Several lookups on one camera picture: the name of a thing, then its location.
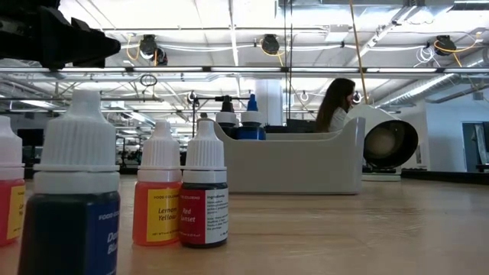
woman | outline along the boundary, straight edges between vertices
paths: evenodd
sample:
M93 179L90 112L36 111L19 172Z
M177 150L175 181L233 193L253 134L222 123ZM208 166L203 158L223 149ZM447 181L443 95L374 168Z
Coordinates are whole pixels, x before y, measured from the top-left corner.
M335 79L328 87L316 119L318 132L343 129L346 113L353 103L355 83L350 79Z

food coloring bottle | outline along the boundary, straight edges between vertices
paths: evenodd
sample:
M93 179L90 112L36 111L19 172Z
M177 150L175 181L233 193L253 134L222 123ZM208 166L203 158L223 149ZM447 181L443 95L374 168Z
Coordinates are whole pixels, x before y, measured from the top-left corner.
M11 130L10 118L0 115L0 246L21 235L24 193L22 139Z
M235 138L236 132L236 118L235 109L232 107L231 97L229 95L225 95L221 111L215 114L215 122L221 126L222 130L225 134L230 138Z
M261 127L262 116L258 111L255 94L250 95L246 112L241 114L243 126L236 131L236 139L239 140L265 140L265 129Z
M134 192L132 240L138 245L178 241L178 195L182 185L180 145L171 137L170 123L158 121L144 142Z
M224 145L214 122L200 121L189 141L180 190L180 241L189 248L215 248L228 239L228 184Z
M100 112L98 92L75 91L68 111L47 123L34 169L18 275L115 275L115 128Z

orange bottle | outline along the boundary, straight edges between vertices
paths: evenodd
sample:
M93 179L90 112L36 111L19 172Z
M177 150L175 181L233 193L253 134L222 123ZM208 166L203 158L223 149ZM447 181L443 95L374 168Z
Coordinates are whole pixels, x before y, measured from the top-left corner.
M22 139L12 132L10 118L0 115L0 247L17 240L24 217Z
M170 123L159 121L144 142L134 191L132 240L138 245L178 241L178 201L182 184L180 145L172 139Z

blue bottle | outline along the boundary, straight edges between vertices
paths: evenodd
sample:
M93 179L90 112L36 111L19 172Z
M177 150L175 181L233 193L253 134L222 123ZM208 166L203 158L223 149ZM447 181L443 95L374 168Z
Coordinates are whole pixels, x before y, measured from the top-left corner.
M241 123L243 126L238 128L236 139L238 140L265 140L265 130L261 127L263 118L258 111L255 94L250 95L246 112L241 114Z
M75 91L47 124L34 166L18 275L115 275L120 197L115 128L97 92Z

table surface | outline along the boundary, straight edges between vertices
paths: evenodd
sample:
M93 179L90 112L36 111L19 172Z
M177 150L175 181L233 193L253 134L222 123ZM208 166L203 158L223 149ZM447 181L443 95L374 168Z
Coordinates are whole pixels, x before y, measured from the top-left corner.
M119 275L489 272L484 186L403 180L364 183L358 196L233 195L227 245L195 250L132 244L134 181L121 181ZM0 247L0 274L16 274L19 247Z

